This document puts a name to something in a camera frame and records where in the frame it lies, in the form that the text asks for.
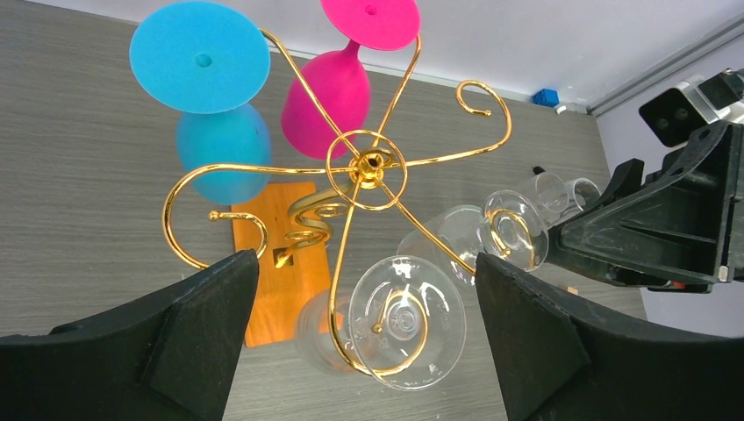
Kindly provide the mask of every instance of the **gold metal rack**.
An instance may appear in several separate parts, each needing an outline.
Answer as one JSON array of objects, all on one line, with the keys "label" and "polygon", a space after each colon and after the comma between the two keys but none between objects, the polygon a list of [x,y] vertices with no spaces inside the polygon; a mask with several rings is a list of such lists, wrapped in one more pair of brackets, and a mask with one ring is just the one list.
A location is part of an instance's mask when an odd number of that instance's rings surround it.
[{"label": "gold metal rack", "polygon": [[[506,141],[509,139],[509,137],[512,134],[512,115],[510,114],[509,109],[507,108],[506,103],[501,98],[501,96],[499,96],[496,93],[496,91],[494,91],[492,88],[490,88],[485,83],[479,82],[479,81],[473,81],[473,80],[467,80],[467,81],[461,82],[455,90],[455,97],[457,99],[457,103],[468,114],[472,114],[472,115],[479,116],[479,117],[491,117],[490,110],[474,109],[470,107],[469,105],[467,105],[465,103],[465,100],[462,98],[462,91],[468,86],[474,86],[474,87],[484,90],[491,97],[493,97],[494,100],[496,100],[498,105],[501,107],[502,112],[504,113],[504,120],[505,120],[505,125],[506,125],[504,136],[496,143],[486,146],[486,147],[479,148],[479,149],[473,149],[470,151],[459,152],[459,153],[451,153],[448,155],[442,155],[442,156],[427,158],[423,160],[406,161],[400,149],[398,149],[398,147],[395,145],[395,143],[392,142],[392,140],[385,137],[383,135],[383,132],[385,130],[385,127],[388,124],[388,121],[390,120],[390,116],[395,110],[398,100],[400,99],[401,95],[403,95],[405,86],[408,84],[408,81],[411,79],[411,75],[413,74],[413,69],[416,67],[416,63],[419,61],[419,56],[421,53],[420,35],[416,38],[416,49],[414,51],[413,57],[411,58],[411,63],[406,69],[403,79],[401,80],[400,85],[398,86],[395,92],[395,95],[390,101],[390,104],[388,105],[388,109],[385,111],[383,119],[380,122],[379,127],[377,128],[377,131],[375,132],[375,131],[370,131],[366,129],[357,129],[357,130],[352,130],[350,132],[342,132],[339,129],[339,127],[336,125],[336,123],[333,121],[331,116],[326,112],[323,105],[318,100],[318,97],[315,95],[315,93],[313,93],[312,88],[310,87],[308,82],[304,79],[302,73],[300,72],[299,67],[294,62],[294,60],[292,59],[292,57],[290,56],[289,52],[284,47],[282,42],[279,39],[277,39],[274,35],[272,35],[270,32],[267,32],[264,30],[261,30],[261,32],[263,33],[266,39],[268,39],[272,44],[276,46],[276,48],[279,50],[279,52],[284,57],[284,59],[286,59],[286,61],[290,64],[290,66],[292,67],[292,71],[294,71],[295,75],[297,76],[297,79],[302,84],[305,92],[307,92],[307,95],[310,97],[315,107],[318,109],[318,111],[323,116],[323,118],[328,123],[328,125],[336,133],[336,139],[328,147],[328,152],[325,157],[325,167],[324,168],[280,168],[280,167],[263,167],[263,166],[239,165],[239,164],[211,164],[211,165],[206,165],[206,166],[194,169],[193,171],[186,174],[181,180],[179,180],[175,184],[175,186],[170,190],[170,193],[166,197],[165,204],[163,206],[163,212],[162,212],[163,232],[165,233],[165,237],[166,237],[168,244],[173,249],[175,254],[178,255],[179,258],[181,258],[181,260],[185,261],[187,264],[191,265],[194,268],[199,268],[199,269],[207,268],[209,265],[191,256],[183,249],[183,247],[176,240],[174,232],[173,232],[172,213],[173,213],[174,203],[178,195],[181,193],[183,188],[189,182],[193,181],[195,178],[201,175],[205,175],[205,174],[208,174],[214,171],[242,171],[242,172],[274,174],[274,175],[326,175],[328,177],[328,181],[331,183],[331,187],[332,187],[331,189],[321,191],[314,195],[307,196],[304,199],[301,199],[300,201],[296,202],[290,207],[290,211],[289,211],[290,217],[293,218],[300,225],[309,227],[309,229],[286,234],[287,238],[295,240],[296,244],[293,247],[290,247],[284,253],[283,256],[279,257],[277,265],[282,265],[283,261],[286,261],[286,259],[289,258],[293,250],[296,250],[304,246],[312,246],[312,245],[324,242],[330,239],[331,235],[333,234],[333,230],[330,225],[324,223],[323,221],[318,221],[317,219],[306,218],[305,216],[308,212],[311,212],[311,211],[315,212],[317,216],[324,217],[324,218],[336,217],[336,216],[340,216],[346,213],[346,223],[344,224],[343,232],[340,238],[339,255],[338,255],[338,259],[336,260],[336,266],[333,270],[333,276],[331,279],[331,288],[329,291],[329,298],[328,298],[328,320],[327,321],[328,321],[328,326],[329,326],[329,332],[333,339],[334,347],[338,351],[340,357],[346,362],[346,364],[356,369],[357,371],[364,373],[365,375],[372,375],[372,373],[370,373],[366,367],[364,367],[359,361],[355,360],[355,358],[352,355],[349,355],[346,349],[344,349],[344,346],[342,344],[342,339],[339,334],[339,328],[337,326],[337,318],[336,318],[336,295],[337,295],[338,287],[339,287],[341,269],[343,268],[344,253],[346,251],[349,228],[351,227],[351,222],[354,217],[354,210],[356,208],[360,208],[366,211],[382,211],[382,210],[391,208],[393,206],[397,207],[401,211],[401,213],[403,213],[403,215],[409,221],[411,221],[411,223],[413,224],[414,227],[416,227],[416,229],[421,231],[428,239],[430,239],[438,248],[440,248],[444,253],[446,253],[452,260],[460,264],[460,266],[465,268],[465,270],[467,270],[471,275],[474,275],[476,270],[472,268],[468,263],[463,261],[460,258],[460,256],[458,256],[453,250],[445,246],[444,243],[442,243],[434,234],[432,234],[429,230],[427,230],[424,227],[424,225],[421,222],[419,222],[419,220],[415,216],[413,216],[413,214],[403,205],[403,203],[401,203],[400,199],[408,183],[409,167],[417,167],[420,165],[428,165],[428,164],[434,164],[438,162],[458,160],[460,158],[467,158],[470,156],[475,156],[481,153],[487,153],[487,152],[491,152],[493,150],[498,149],[504,143],[506,143]],[[353,136],[353,135],[367,135],[367,136],[373,137],[374,141],[372,143],[372,146],[360,151],[348,139],[348,137]],[[384,143],[386,147],[381,147],[380,141],[382,141],[382,143]],[[344,146],[348,148],[348,150],[352,153],[354,157],[349,162],[348,167],[332,168],[331,167],[331,155],[332,155],[333,150],[340,143],[343,143]],[[383,181],[385,171],[389,169],[396,169],[396,170],[399,169],[403,173],[402,184],[401,184],[400,190],[397,193],[394,193],[393,191],[391,191],[390,188],[387,186],[387,184]],[[349,179],[343,182],[337,182],[334,176],[338,174],[346,174],[348,175]],[[377,205],[360,203],[358,201],[358,198],[359,198],[359,193],[361,189],[381,189],[388,196],[390,200],[387,203],[377,204]],[[345,203],[328,203],[329,200],[333,200],[336,197],[343,199]],[[267,229],[266,229],[266,226],[263,224],[263,222],[260,219],[258,219],[255,215],[252,215],[249,213],[232,213],[232,212],[223,213],[223,212],[212,211],[210,212],[209,218],[211,221],[217,221],[221,219],[242,218],[242,219],[246,219],[246,220],[253,222],[259,227],[259,230],[261,233],[261,239],[260,239],[259,245],[256,248],[257,250],[256,253],[258,254],[259,257],[261,257],[261,255],[266,251],[267,236],[268,236]],[[378,319],[378,323],[375,324],[372,328],[373,333],[380,333],[382,331],[382,323],[380,321],[383,320],[384,318],[384,309],[388,307],[391,300],[400,298],[399,296],[394,296],[394,295],[395,294],[390,295],[388,299],[386,300],[386,303],[383,306],[383,313],[381,313]],[[416,299],[415,296],[410,296],[409,298],[416,300],[414,304],[416,304],[417,307],[420,307],[420,309],[423,312],[423,307],[422,307],[421,302],[418,302],[418,299]],[[417,352],[413,353],[411,355],[411,358],[406,359],[401,364],[398,364],[395,367],[386,368],[383,370],[375,370],[375,375],[378,375],[378,376],[393,375],[393,374],[400,373],[401,371],[409,367],[410,364],[419,356],[426,342],[426,332],[428,331],[427,323],[428,322],[426,321],[426,318],[425,318],[425,326],[424,326],[425,334],[423,335],[422,340],[417,346]]]}]

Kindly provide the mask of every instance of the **camera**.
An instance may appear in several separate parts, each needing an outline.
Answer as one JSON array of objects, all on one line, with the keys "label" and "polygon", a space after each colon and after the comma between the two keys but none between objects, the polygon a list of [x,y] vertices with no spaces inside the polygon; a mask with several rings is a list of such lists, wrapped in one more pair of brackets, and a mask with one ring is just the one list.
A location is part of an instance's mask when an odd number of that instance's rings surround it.
[{"label": "camera", "polygon": [[744,69],[730,68],[705,79],[694,75],[639,108],[640,117],[664,146],[687,141],[718,120],[744,123]]}]

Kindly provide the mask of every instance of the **black bracket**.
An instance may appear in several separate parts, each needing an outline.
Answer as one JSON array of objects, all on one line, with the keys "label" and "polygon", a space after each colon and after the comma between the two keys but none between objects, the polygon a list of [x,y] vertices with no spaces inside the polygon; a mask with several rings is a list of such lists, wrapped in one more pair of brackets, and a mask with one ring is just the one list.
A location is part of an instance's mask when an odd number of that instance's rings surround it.
[{"label": "black bracket", "polygon": [[643,162],[618,166],[585,212],[550,229],[547,261],[616,286],[710,292],[744,279],[744,126],[694,131],[643,183]]}]

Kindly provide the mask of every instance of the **gold scroll arm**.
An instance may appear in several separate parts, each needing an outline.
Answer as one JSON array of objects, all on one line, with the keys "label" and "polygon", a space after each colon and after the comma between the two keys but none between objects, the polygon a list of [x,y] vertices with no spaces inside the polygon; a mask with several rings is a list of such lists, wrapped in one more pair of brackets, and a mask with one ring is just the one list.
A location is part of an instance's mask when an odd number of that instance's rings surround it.
[{"label": "gold scroll arm", "polygon": [[[469,105],[467,105],[465,103],[465,100],[462,99],[462,90],[466,86],[469,86],[469,85],[475,85],[475,86],[477,86],[477,87],[485,90],[501,106],[501,110],[504,113],[504,120],[505,120],[505,123],[506,123],[506,129],[505,129],[505,133],[504,133],[503,138],[501,138],[495,144],[493,144],[491,146],[487,146],[487,147],[481,148],[481,149],[474,149],[472,151],[466,151],[466,152],[460,152],[460,153],[452,153],[450,155],[444,155],[444,156],[437,157],[437,158],[430,158],[428,160],[408,161],[408,163],[407,164],[404,164],[404,165],[411,166],[411,165],[433,164],[435,162],[457,160],[457,159],[460,159],[460,158],[466,158],[466,157],[469,157],[469,156],[475,156],[475,155],[478,155],[480,153],[487,153],[487,152],[493,151],[495,149],[498,149],[504,143],[506,143],[506,141],[511,137],[511,135],[512,135],[512,115],[509,112],[509,108],[506,106],[506,102],[504,101],[504,99],[502,99],[502,97],[498,93],[496,93],[495,90],[493,90],[491,87],[489,87],[485,83],[479,82],[479,81],[464,81],[464,82],[460,83],[457,86],[457,93],[456,93],[457,102],[460,104],[460,106],[465,111],[467,111],[469,114],[473,114],[473,115],[476,115],[476,116],[491,117],[491,115],[492,115],[491,110],[478,110],[478,109],[475,109],[475,108],[470,107]],[[400,164],[394,162],[394,163],[392,163],[392,165],[390,165],[390,167],[391,168],[394,168],[396,166],[396,164],[398,166],[400,166]],[[393,197],[396,197],[396,195],[393,194],[392,191],[390,191],[390,189],[388,188],[388,186],[382,180],[376,179],[376,184],[391,199]],[[401,211],[401,213],[403,213],[403,215],[409,221],[411,221],[411,223],[413,224],[414,227],[416,227],[416,229],[418,229],[419,231],[421,231],[422,234],[424,234],[437,247],[439,247],[444,253],[446,253],[447,256],[449,256],[452,260],[456,261],[457,264],[459,264],[460,266],[462,266],[462,268],[464,268],[466,271],[468,271],[471,275],[475,275],[476,274],[476,269],[475,268],[471,267],[468,263],[466,263],[463,259],[461,259],[460,256],[457,255],[457,253],[455,253],[452,249],[450,249],[449,247],[447,247],[440,239],[438,239],[437,236],[435,236],[428,229],[426,229],[426,227],[423,224],[421,224],[421,222],[415,216],[413,216],[413,214],[408,210],[408,208],[406,208],[399,200],[395,202],[395,205],[398,207],[398,209]]]},{"label": "gold scroll arm", "polygon": [[[357,179],[357,181],[354,183],[354,190],[351,195],[352,200],[354,201],[357,200],[359,196],[360,187],[361,187],[361,178]],[[343,359],[346,362],[346,364],[348,364],[350,367],[352,367],[356,371],[363,373],[365,375],[372,375],[372,373],[369,370],[367,370],[367,368],[364,367],[363,364],[361,364],[356,359],[352,358],[347,353],[347,350],[343,344],[343,339],[341,339],[341,336],[339,334],[339,327],[337,325],[338,321],[336,319],[336,295],[339,292],[339,280],[341,277],[341,269],[343,267],[344,253],[346,252],[348,234],[351,228],[351,221],[352,221],[352,217],[354,216],[355,209],[356,209],[356,206],[349,207],[349,210],[347,213],[347,220],[346,220],[346,223],[344,224],[343,233],[341,234],[340,245],[339,245],[339,257],[336,260],[336,266],[333,269],[333,278],[331,279],[331,288],[328,292],[328,326],[330,327],[329,331],[331,333],[331,340],[333,341],[333,346],[336,348],[336,351],[339,353],[339,356],[341,357],[341,359]],[[424,346],[426,345],[426,339],[429,333],[429,322],[426,317],[426,310],[424,308],[424,305],[415,296],[411,296],[410,294],[407,294],[404,291],[397,291],[389,295],[387,299],[394,300],[394,299],[399,298],[400,296],[407,296],[407,298],[409,298],[414,303],[414,305],[418,307],[418,310],[424,316],[424,331],[421,335],[421,339],[419,340],[418,345],[416,346],[416,349],[405,360],[403,360],[401,363],[397,364],[394,367],[374,370],[375,375],[378,375],[381,377],[386,376],[386,375],[396,375],[402,372],[403,370],[407,369],[424,351]]]},{"label": "gold scroll arm", "polygon": [[[390,103],[388,104],[388,109],[385,111],[385,115],[383,116],[383,119],[380,121],[380,127],[377,129],[378,133],[382,134],[385,130],[385,127],[388,125],[390,116],[392,115],[393,110],[395,110],[397,102],[400,100],[400,96],[403,95],[403,91],[405,90],[405,85],[408,84],[408,81],[411,79],[411,76],[413,75],[413,69],[416,68],[416,63],[419,62],[420,55],[421,55],[421,35],[418,35],[416,37],[416,49],[413,51],[413,57],[411,57],[411,62],[408,64],[408,68],[405,70],[405,73],[403,73],[403,79],[400,81],[400,85],[398,85],[395,94],[393,95],[392,99],[390,100]],[[372,143],[372,147],[376,147],[379,142],[380,142],[380,138],[375,138],[375,141]]]},{"label": "gold scroll arm", "polygon": [[[331,168],[332,173],[346,173],[355,171],[356,168]],[[281,175],[296,175],[296,174],[304,174],[304,175],[322,175],[326,173],[325,168],[279,168],[279,167],[263,167],[263,166],[256,166],[256,165],[242,165],[242,164],[210,164],[205,165],[203,167],[196,168],[186,175],[184,175],[181,180],[179,180],[173,188],[170,190],[170,193],[168,193],[168,196],[165,199],[165,203],[163,204],[163,210],[161,214],[161,222],[162,222],[162,229],[163,233],[165,234],[165,239],[168,242],[168,245],[173,250],[176,256],[178,256],[179,259],[183,260],[188,264],[189,266],[192,266],[193,268],[197,269],[204,269],[209,267],[207,263],[204,263],[200,261],[199,259],[195,258],[181,246],[181,244],[178,242],[178,240],[175,237],[175,234],[173,232],[173,208],[175,205],[175,200],[178,197],[179,194],[183,191],[183,188],[186,187],[187,184],[192,182],[194,179],[198,178],[199,176],[209,174],[211,172],[215,171],[240,171],[240,172],[248,172],[248,173],[263,173],[263,174],[281,174]],[[256,216],[250,214],[250,213],[214,213],[210,212],[210,220],[211,221],[217,221],[220,219],[246,219],[258,226],[259,231],[261,232],[261,242],[257,247],[258,256],[261,257],[264,250],[267,246],[267,230],[266,226],[263,224],[263,222],[258,219]]]},{"label": "gold scroll arm", "polygon": [[[490,86],[483,82],[479,81],[463,81],[460,82],[459,85],[457,85],[457,90],[455,91],[455,96],[457,98],[457,103],[460,105],[460,107],[465,110],[468,114],[472,114],[474,116],[479,117],[491,117],[492,111],[491,110],[478,110],[476,108],[473,108],[469,106],[467,103],[465,103],[465,100],[462,98],[462,90],[465,89],[467,86],[477,86],[480,89],[485,90],[493,99],[496,100],[499,106],[501,106],[501,111],[504,113],[504,122],[506,124],[506,127],[504,129],[504,136],[493,145],[482,147],[480,149],[473,149],[472,151],[465,151],[465,152],[459,152],[459,153],[451,153],[449,155],[442,155],[442,156],[436,156],[433,158],[427,158],[424,160],[415,160],[415,161],[408,161],[407,165],[409,167],[416,167],[418,165],[427,165],[427,164],[433,164],[436,162],[444,162],[444,161],[452,161],[452,160],[459,160],[460,158],[467,158],[469,156],[476,156],[481,153],[487,153],[493,150],[498,149],[501,147],[504,143],[506,143],[507,140],[512,135],[512,114],[509,112],[509,108],[506,106],[506,102],[504,99]],[[391,167],[397,167],[398,164],[393,164]]]},{"label": "gold scroll arm", "polygon": [[[336,125],[336,122],[333,121],[333,118],[331,118],[331,115],[328,114],[328,111],[326,111],[326,108],[323,107],[323,104],[320,103],[318,96],[316,96],[315,92],[312,91],[310,84],[307,82],[307,80],[304,78],[304,75],[300,71],[300,67],[297,65],[297,63],[295,63],[294,59],[292,59],[290,52],[287,51],[287,48],[284,46],[284,44],[269,31],[261,29],[261,33],[263,34],[264,38],[271,41],[276,49],[279,50],[279,53],[284,56],[284,59],[287,61],[287,63],[290,64],[292,71],[295,72],[295,76],[302,85],[304,91],[307,93],[307,96],[310,97],[312,104],[315,105],[315,108],[318,109],[318,112],[320,112],[320,115],[323,116],[325,122],[328,123],[331,129],[336,133],[336,136],[340,136],[342,133],[341,129],[338,125]],[[354,146],[353,143],[351,143],[349,139],[344,138],[343,142],[346,144],[351,153],[354,154],[354,156],[359,156],[359,150]]]},{"label": "gold scroll arm", "polygon": [[[163,233],[165,234],[165,240],[168,242],[168,245],[173,250],[173,252],[186,264],[189,266],[192,266],[193,268],[197,269],[206,269],[210,265],[207,263],[204,263],[203,261],[198,260],[186,250],[183,249],[181,244],[178,242],[177,239],[175,239],[175,234],[173,233],[173,207],[175,204],[175,199],[178,197],[178,195],[181,193],[184,187],[197,178],[200,175],[204,175],[207,173],[210,173],[212,171],[219,171],[224,169],[236,169],[236,168],[246,168],[250,166],[243,166],[243,165],[233,165],[233,164],[214,164],[214,165],[208,165],[205,167],[197,168],[188,174],[186,174],[181,180],[179,180],[175,186],[170,190],[170,193],[168,193],[168,196],[165,199],[165,204],[163,205],[163,211],[162,211],[162,229]],[[220,219],[245,219],[248,221],[253,222],[258,228],[261,233],[261,241],[256,247],[256,254],[258,257],[261,257],[264,251],[266,251],[266,245],[268,243],[268,233],[266,230],[266,226],[263,224],[263,221],[261,221],[259,218],[257,218],[255,215],[250,213],[220,213],[216,211],[210,212],[210,221],[217,221]]]}]

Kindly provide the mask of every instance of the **silicone wine glass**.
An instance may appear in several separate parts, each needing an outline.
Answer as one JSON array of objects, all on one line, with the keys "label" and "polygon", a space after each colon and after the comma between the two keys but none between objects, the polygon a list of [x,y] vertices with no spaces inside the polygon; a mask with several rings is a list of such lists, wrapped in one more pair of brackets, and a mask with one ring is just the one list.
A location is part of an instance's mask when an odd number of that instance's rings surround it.
[{"label": "silicone wine glass", "polygon": [[[305,80],[342,132],[361,128],[369,112],[369,78],[358,53],[359,44],[349,41],[343,50],[321,54],[302,68]],[[282,131],[299,153],[316,160],[326,158],[337,136],[297,79],[284,103]],[[331,156],[339,158],[346,151],[337,147]]]},{"label": "silicone wine glass", "polygon": [[[314,367],[354,373],[328,331],[328,291],[297,320],[297,350]],[[433,386],[460,359],[465,310],[454,285],[435,265],[411,256],[377,262],[354,291],[336,296],[341,346],[378,381],[394,389]]]},{"label": "silicone wine glass", "polygon": [[[265,83],[270,55],[248,18],[220,4],[176,3],[137,28],[129,50],[132,72],[156,100],[183,115],[176,148],[190,171],[212,163],[268,165],[268,128],[248,101]],[[220,204],[258,195],[268,175],[216,172],[193,185]]]},{"label": "silicone wine glass", "polygon": [[[246,103],[217,114],[183,113],[175,135],[183,169],[214,163],[271,165],[271,140],[261,114]],[[196,178],[197,192],[219,204],[247,202],[266,187],[268,174],[216,171]]]},{"label": "silicone wine glass", "polygon": [[234,110],[268,78],[261,30],[241,13],[208,2],[174,3],[134,31],[129,61],[150,96],[183,112]]},{"label": "silicone wine glass", "polygon": [[[359,47],[397,50],[419,33],[419,8],[412,0],[322,0],[331,22],[350,38],[346,48],[321,54],[302,68],[302,74],[341,132],[360,129],[369,112],[367,72],[359,62]],[[298,152],[317,160],[337,133],[328,125],[297,79],[282,110],[282,130]],[[339,158],[346,148],[336,148]]]}]

